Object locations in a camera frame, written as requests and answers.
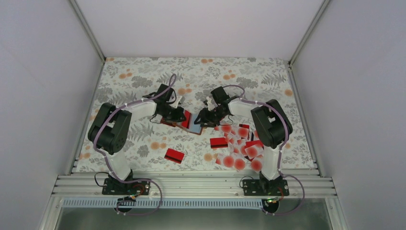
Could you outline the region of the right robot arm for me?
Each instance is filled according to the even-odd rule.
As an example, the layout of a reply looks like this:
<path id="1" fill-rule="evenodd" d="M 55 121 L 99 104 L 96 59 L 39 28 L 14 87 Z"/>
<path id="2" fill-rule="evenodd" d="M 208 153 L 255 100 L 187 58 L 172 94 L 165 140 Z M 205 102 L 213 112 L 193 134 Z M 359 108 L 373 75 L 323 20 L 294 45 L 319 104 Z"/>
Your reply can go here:
<path id="1" fill-rule="evenodd" d="M 230 96 L 220 86 L 211 91 L 214 108 L 203 108 L 194 120 L 201 127 L 216 127 L 228 116 L 243 116 L 252 119 L 259 140 L 264 145 L 264 165 L 260 175 L 260 191 L 271 195 L 278 188 L 276 179 L 281 172 L 282 149 L 292 133 L 292 125 L 277 100 L 265 103 L 250 101 L 243 95 Z"/>

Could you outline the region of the brown leather card holder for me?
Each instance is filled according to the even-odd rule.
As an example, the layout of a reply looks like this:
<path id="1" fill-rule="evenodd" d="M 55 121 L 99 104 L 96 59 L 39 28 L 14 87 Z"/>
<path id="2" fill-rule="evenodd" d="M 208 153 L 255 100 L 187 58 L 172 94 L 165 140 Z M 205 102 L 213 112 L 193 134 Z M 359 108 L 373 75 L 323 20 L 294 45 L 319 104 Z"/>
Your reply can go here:
<path id="1" fill-rule="evenodd" d="M 196 134 L 196 135 L 201 135 L 203 128 L 201 127 L 200 124 L 195 124 L 195 120 L 198 118 L 198 114 L 192 114 L 192 118 L 191 118 L 191 123 L 190 123 L 190 128 L 189 129 L 184 129 L 181 127 L 181 122 L 177 122 L 176 126 L 183 129 L 184 131 L 188 132 L 188 133 L 192 133 L 192 134 Z"/>

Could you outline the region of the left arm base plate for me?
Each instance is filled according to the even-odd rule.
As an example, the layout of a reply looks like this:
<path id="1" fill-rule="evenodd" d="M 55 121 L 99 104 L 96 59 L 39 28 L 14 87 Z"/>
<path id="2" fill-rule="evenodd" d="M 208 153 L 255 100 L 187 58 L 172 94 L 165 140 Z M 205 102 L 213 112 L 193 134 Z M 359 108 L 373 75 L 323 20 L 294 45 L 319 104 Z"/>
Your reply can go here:
<path id="1" fill-rule="evenodd" d="M 115 179 L 107 178 L 104 180 L 101 193 L 103 195 L 138 196 L 148 195 L 149 189 L 150 182 L 147 181 L 124 184 Z"/>

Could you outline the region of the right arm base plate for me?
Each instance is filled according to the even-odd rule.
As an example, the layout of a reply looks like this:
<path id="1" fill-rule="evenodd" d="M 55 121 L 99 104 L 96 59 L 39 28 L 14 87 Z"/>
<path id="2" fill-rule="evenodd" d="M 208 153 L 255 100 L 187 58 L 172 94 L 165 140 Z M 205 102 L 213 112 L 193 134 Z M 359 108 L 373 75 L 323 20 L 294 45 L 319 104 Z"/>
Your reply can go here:
<path id="1" fill-rule="evenodd" d="M 245 196 L 289 196 L 289 186 L 285 179 L 261 181 L 259 179 L 242 180 Z"/>

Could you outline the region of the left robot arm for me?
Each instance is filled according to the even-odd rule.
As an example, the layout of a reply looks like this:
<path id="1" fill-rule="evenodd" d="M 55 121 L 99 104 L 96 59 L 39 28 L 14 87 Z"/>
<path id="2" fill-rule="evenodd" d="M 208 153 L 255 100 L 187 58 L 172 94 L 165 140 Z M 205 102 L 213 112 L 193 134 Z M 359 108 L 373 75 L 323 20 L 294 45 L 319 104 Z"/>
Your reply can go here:
<path id="1" fill-rule="evenodd" d="M 103 103 L 90 126 L 88 140 L 100 153 L 109 169 L 109 175 L 116 179 L 114 187 L 119 193 L 127 194 L 133 189 L 132 170 L 125 155 L 121 153 L 127 140 L 132 118 L 141 119 L 160 115 L 168 123 L 186 121 L 184 109 L 178 96 L 168 85 L 161 84 L 157 92 L 141 99 L 115 106 Z"/>

